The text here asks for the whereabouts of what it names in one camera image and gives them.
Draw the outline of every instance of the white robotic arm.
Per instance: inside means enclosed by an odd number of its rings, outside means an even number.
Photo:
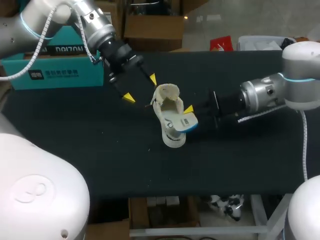
[[[68,162],[23,138],[0,113],[0,239],[84,240],[87,184]]]

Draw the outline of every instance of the robotic arm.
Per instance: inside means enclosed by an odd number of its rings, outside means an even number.
[[[255,114],[277,106],[311,110],[320,106],[320,43],[298,42],[282,53],[283,72],[243,82],[237,92],[219,96],[209,93],[206,102],[191,109],[205,109],[214,118],[235,113]]]
[[[157,85],[153,72],[144,65],[143,57],[136,55],[129,45],[115,39],[115,28],[93,0],[31,0],[21,14],[0,18],[0,59],[32,52],[36,47],[36,52],[39,52],[66,23],[81,36],[92,63],[103,59],[109,66],[109,82],[122,97],[127,92],[119,87],[118,79],[133,68],[141,70],[152,87]],[[95,59],[91,54],[97,51],[102,59]]]

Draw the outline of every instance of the sneaker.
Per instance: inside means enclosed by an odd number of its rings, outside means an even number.
[[[184,114],[184,102],[180,90],[174,84],[159,85],[151,104],[162,128],[163,142],[170,148],[179,148],[186,142],[186,133],[198,125],[193,112]]]

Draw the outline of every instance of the floor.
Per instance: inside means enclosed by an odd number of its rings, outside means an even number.
[[[319,0],[209,0],[184,25],[183,48],[208,51],[210,40],[243,35],[306,37],[320,24]]]
[[[236,222],[231,217],[226,217],[218,209],[212,210],[198,206],[199,220],[201,227],[240,227],[240,226],[254,226],[255,219],[252,214],[251,204],[249,200],[246,200],[241,210],[241,220]],[[192,237],[193,240],[197,240],[200,237],[212,237],[216,240],[257,240],[256,234],[243,234],[243,235],[211,235],[211,236],[197,236]]]

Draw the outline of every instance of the wire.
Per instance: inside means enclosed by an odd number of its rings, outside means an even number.
[[[82,24],[82,21],[81,21],[81,17],[79,15],[79,13],[76,11],[76,17],[77,17],[77,20],[78,20],[78,23],[79,23],[79,28],[80,28],[80,33],[81,33],[81,38],[82,38],[82,42],[83,42],[83,45],[84,45],[84,49],[85,49],[85,52],[86,54],[88,55],[88,57],[90,58],[90,61],[93,63],[96,61],[95,57],[91,54],[89,48],[88,48],[88,44],[87,44],[87,40],[86,40],[86,35],[85,35],[85,31],[84,31],[84,26]]]
[[[263,115],[271,113],[273,111],[282,109],[285,106],[286,105],[278,106],[278,107],[272,108],[267,111],[263,111],[261,113],[255,114],[255,115],[243,117],[238,120],[238,123],[242,123],[242,122],[248,121],[250,119],[254,119],[254,118],[263,116]],[[307,181],[308,180],[308,172],[307,172],[308,125],[307,125],[307,118],[306,118],[305,112],[303,110],[301,110],[300,113],[301,113],[302,124],[303,124],[302,170],[303,170],[304,181]]]
[[[308,172],[307,172],[307,144],[308,144],[308,126],[307,126],[307,118],[306,114],[303,110],[300,111],[302,116],[302,124],[303,124],[303,149],[302,149],[302,169],[303,169],[303,178],[306,182],[308,180]]]
[[[49,13],[49,16],[46,19],[45,25],[43,27],[39,42],[38,42],[38,44],[37,44],[37,46],[35,48],[35,51],[34,51],[34,53],[32,55],[32,58],[30,59],[29,63],[21,71],[19,71],[16,74],[13,74],[11,76],[2,76],[2,77],[0,77],[0,81],[10,81],[10,80],[16,79],[16,78],[22,76],[23,74],[25,74],[32,67],[32,65],[35,63],[35,61],[36,61],[36,59],[37,59],[37,57],[38,57],[38,55],[40,53],[41,47],[42,47],[42,45],[44,43],[44,39],[46,37],[47,31],[48,31],[48,28],[49,28],[49,25],[51,23],[51,20],[52,20],[52,18],[54,16],[55,11],[57,10],[57,7],[54,7],[51,10],[51,12]]]
[[[250,120],[250,119],[254,119],[254,118],[257,118],[257,117],[260,117],[260,116],[269,114],[269,113],[271,113],[271,112],[273,112],[273,111],[282,109],[282,108],[284,108],[285,106],[286,106],[286,105],[277,106],[277,107],[274,107],[274,108],[269,109],[269,110],[267,110],[267,111],[260,112],[260,113],[255,114],[255,115],[251,115],[251,116],[246,116],[246,117],[240,118],[240,119],[238,120],[238,123],[242,123],[242,122],[248,121],[248,120]]]
[[[48,18],[46,19],[46,22],[44,24],[44,27],[43,27],[39,42],[38,42],[38,44],[37,44],[37,46],[35,48],[35,51],[34,51],[32,57],[31,57],[29,63],[21,71],[17,72],[16,74],[13,74],[11,76],[1,76],[0,77],[0,81],[10,81],[10,80],[17,79],[20,76],[22,76],[23,74],[25,74],[32,67],[32,65],[35,63],[35,61],[38,58],[38,55],[39,55],[39,53],[41,51],[41,47],[42,47],[42,45],[44,43],[45,37],[46,37],[47,32],[48,32],[48,28],[50,26],[50,23],[52,21],[54,13],[56,12],[57,8],[60,5],[57,5],[56,7],[52,8],[51,12],[49,13]],[[76,12],[76,16],[77,16],[77,20],[78,20],[78,24],[79,24],[79,28],[80,28],[80,32],[81,32],[81,38],[82,38],[82,41],[83,41],[84,49],[86,51],[86,54],[90,58],[90,61],[93,63],[94,61],[96,61],[96,59],[94,58],[94,56],[89,51],[87,40],[86,40],[86,36],[85,36],[84,26],[82,24],[81,17],[80,17],[78,12]]]

